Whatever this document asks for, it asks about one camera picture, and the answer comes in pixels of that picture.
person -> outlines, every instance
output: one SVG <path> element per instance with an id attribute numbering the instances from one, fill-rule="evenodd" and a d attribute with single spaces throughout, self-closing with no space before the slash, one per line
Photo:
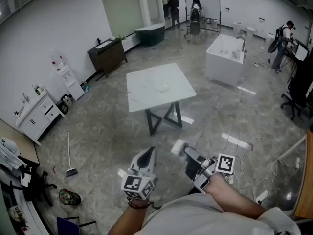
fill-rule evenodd
<path id="1" fill-rule="evenodd" d="M 202 6 L 200 0 L 193 0 L 190 6 L 190 37 L 194 43 L 199 42 L 202 29 Z"/>
<path id="2" fill-rule="evenodd" d="M 294 27 L 294 24 L 291 20 L 289 20 L 286 24 L 284 24 L 281 28 L 283 30 L 283 39 L 282 42 L 278 43 L 277 46 L 277 55 L 275 57 L 274 63 L 272 65 L 273 71 L 277 74 L 278 72 L 282 72 L 280 68 L 280 64 L 283 60 L 283 57 L 285 55 L 285 49 L 287 47 L 288 43 L 291 43 L 291 33 L 290 30 Z"/>
<path id="3" fill-rule="evenodd" d="M 175 28 L 175 21 L 177 21 L 177 29 L 180 29 L 180 22 L 179 22 L 179 1 L 178 0 L 169 0 L 167 2 L 172 18 L 172 28 Z"/>
<path id="4" fill-rule="evenodd" d="M 202 14 L 202 6 L 200 0 L 192 0 L 192 5 L 190 6 L 190 15 L 192 14 L 193 9 L 197 9 L 199 13 Z"/>
<path id="5" fill-rule="evenodd" d="M 297 225 L 279 208 L 266 211 L 241 195 L 220 173 L 196 193 L 163 205 L 145 221 L 146 209 L 128 207 L 109 235 L 300 235 Z M 147 200 L 134 200 L 145 207 Z"/>

gray marble floor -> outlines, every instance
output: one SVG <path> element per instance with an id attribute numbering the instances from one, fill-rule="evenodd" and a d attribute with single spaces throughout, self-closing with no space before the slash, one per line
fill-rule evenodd
<path id="1" fill-rule="evenodd" d="M 185 175 L 186 162 L 171 153 L 177 139 L 188 141 L 204 155 L 220 152 L 243 153 L 243 172 L 240 175 L 240 160 L 236 158 L 234 187 L 253 199 L 253 186 L 258 196 L 271 189 L 272 163 L 280 155 L 273 141 L 282 151 L 297 142 L 304 134 L 307 118 L 296 116 L 291 121 L 291 109 L 280 109 L 290 67 L 275 74 L 266 65 L 254 66 L 254 62 L 267 63 L 269 54 L 263 40 L 253 38 L 247 41 L 244 68 L 238 86 L 241 90 L 204 76 L 205 51 L 217 37 L 210 33 L 203 35 L 197 44 L 187 42 L 186 31 L 170 30 L 166 39 L 154 48 L 138 47 L 127 54 L 128 63 L 122 64 L 109 78 L 90 83 L 90 91 L 74 103 L 66 118 L 58 119 L 45 134 L 42 146 L 37 146 L 40 161 L 39 170 L 49 173 L 48 182 L 58 189 L 50 189 L 53 207 L 45 202 L 38 206 L 56 233 L 56 218 L 80 216 L 80 222 L 96 220 L 96 225 L 83 227 L 84 234 L 106 234 L 113 223 L 127 207 L 126 196 L 120 190 L 121 177 L 118 171 L 126 171 L 132 157 L 142 149 L 155 146 L 157 149 L 156 176 L 159 178 L 151 199 L 158 205 L 179 198 L 188 193 L 192 183 Z M 232 34 L 222 29 L 223 34 Z M 130 113 L 128 110 L 126 74 L 170 62 L 177 62 L 197 96 L 180 102 L 181 113 L 193 119 L 184 122 L 183 128 L 176 128 L 163 121 L 154 137 L 150 137 L 146 116 L 143 111 Z M 166 113 L 169 105 L 155 107 L 159 116 Z M 68 169 L 67 131 L 70 131 L 72 165 L 78 174 L 66 178 Z M 241 146 L 250 143 L 246 150 Z M 304 159 L 304 146 L 286 158 L 293 165 L 295 158 Z M 278 163 L 278 174 L 273 181 L 266 208 L 278 206 L 283 210 L 293 207 L 303 169 L 295 176 L 292 167 Z M 82 198 L 79 206 L 62 205 L 58 199 L 59 190 L 66 188 Z"/>

sink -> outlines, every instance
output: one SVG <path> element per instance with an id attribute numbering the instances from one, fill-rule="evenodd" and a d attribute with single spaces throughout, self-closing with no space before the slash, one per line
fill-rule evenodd
<path id="1" fill-rule="evenodd" d="M 100 44 L 99 46 L 96 47 L 96 49 L 101 49 L 103 48 L 104 46 L 108 45 L 111 41 L 106 41 L 104 42 L 103 44 Z"/>

freestanding bathtub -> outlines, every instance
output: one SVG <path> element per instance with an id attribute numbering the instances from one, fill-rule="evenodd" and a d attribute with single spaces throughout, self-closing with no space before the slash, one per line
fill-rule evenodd
<path id="1" fill-rule="evenodd" d="M 237 86 L 244 61 L 243 44 L 241 38 L 220 34 L 206 50 L 205 75 Z"/>

black metal table base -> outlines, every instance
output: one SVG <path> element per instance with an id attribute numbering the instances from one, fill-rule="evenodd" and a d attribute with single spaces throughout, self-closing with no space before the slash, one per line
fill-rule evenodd
<path id="1" fill-rule="evenodd" d="M 170 115 L 171 111 L 173 110 L 173 107 L 175 106 L 175 110 L 176 110 L 176 115 L 177 115 L 177 121 L 174 121 L 172 119 L 170 119 L 168 116 Z M 152 113 L 150 111 L 150 109 L 145 110 L 146 114 L 147 114 L 147 120 L 148 120 L 148 126 L 149 126 L 149 132 L 150 135 L 153 136 L 158 128 L 158 126 L 160 125 L 162 118 L 159 117 L 158 115 Z M 156 124 L 153 126 L 152 125 L 152 118 L 154 117 L 157 119 Z M 174 124 L 180 128 L 182 128 L 182 121 L 181 121 L 181 114 L 180 114 L 180 107 L 179 107 L 179 103 L 175 102 L 175 103 L 171 103 L 170 108 L 168 109 L 168 111 L 166 112 L 164 119 L 169 121 L 171 124 Z"/>

